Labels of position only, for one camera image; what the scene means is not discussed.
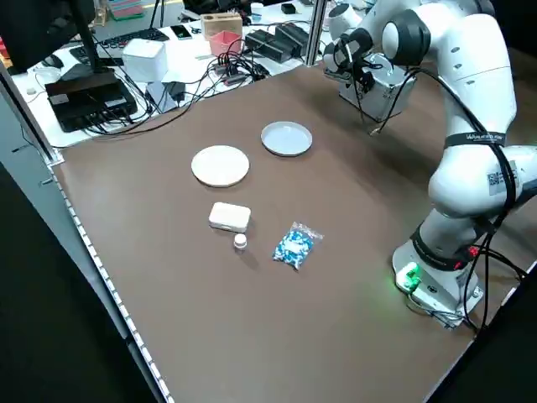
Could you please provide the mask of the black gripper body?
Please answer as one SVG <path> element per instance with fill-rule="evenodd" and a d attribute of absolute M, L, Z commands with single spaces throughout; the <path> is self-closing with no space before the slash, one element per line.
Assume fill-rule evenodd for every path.
<path fill-rule="evenodd" d="M 352 57 L 352 77 L 354 79 L 372 79 L 373 74 L 368 69 L 368 63 L 357 56 Z"/>

